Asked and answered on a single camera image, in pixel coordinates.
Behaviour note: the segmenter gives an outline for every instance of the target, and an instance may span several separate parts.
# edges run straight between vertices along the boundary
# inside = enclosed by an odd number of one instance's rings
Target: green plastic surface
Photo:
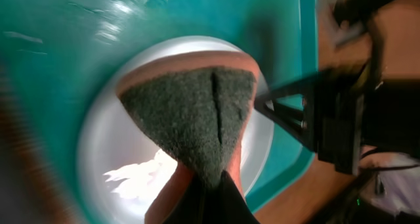
[[[160,41],[208,35],[252,55],[271,87],[317,69],[316,0],[0,0],[0,60],[45,159],[81,204],[77,140],[90,103],[132,56]],[[300,176],[312,154],[275,128],[247,196],[256,210]]]

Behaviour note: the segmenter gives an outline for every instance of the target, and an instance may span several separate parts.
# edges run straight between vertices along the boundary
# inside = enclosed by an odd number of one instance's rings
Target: green sponge
[[[249,113],[255,77],[224,66],[172,72],[119,96],[142,132],[217,187]]]

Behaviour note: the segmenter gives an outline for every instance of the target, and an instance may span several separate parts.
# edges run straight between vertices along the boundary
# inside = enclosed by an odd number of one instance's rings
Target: plate
[[[115,86],[139,66],[192,51],[241,50],[205,36],[158,43],[112,76],[89,109],[79,141],[80,186],[88,204],[107,223],[143,223],[147,209],[177,166],[134,124],[116,97]],[[263,75],[259,77],[257,94],[268,91]],[[273,131],[273,122],[253,109],[242,139],[241,182],[245,195],[264,167]]]

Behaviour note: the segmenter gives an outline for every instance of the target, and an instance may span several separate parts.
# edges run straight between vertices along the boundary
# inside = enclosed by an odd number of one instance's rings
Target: brown surface
[[[397,0],[384,8],[377,18],[385,36],[383,76],[386,78],[420,77],[420,0]],[[337,65],[367,59],[370,39],[365,36],[342,49],[335,50],[327,33],[318,25],[319,65]],[[304,223],[354,178],[334,171],[331,164],[313,161],[308,171],[283,191],[256,217],[261,223]]]

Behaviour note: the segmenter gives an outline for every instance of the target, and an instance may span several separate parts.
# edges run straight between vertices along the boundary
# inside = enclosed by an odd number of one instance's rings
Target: sponge
[[[170,56],[129,73],[117,95],[146,136],[213,189],[249,117],[255,67],[245,53]]]

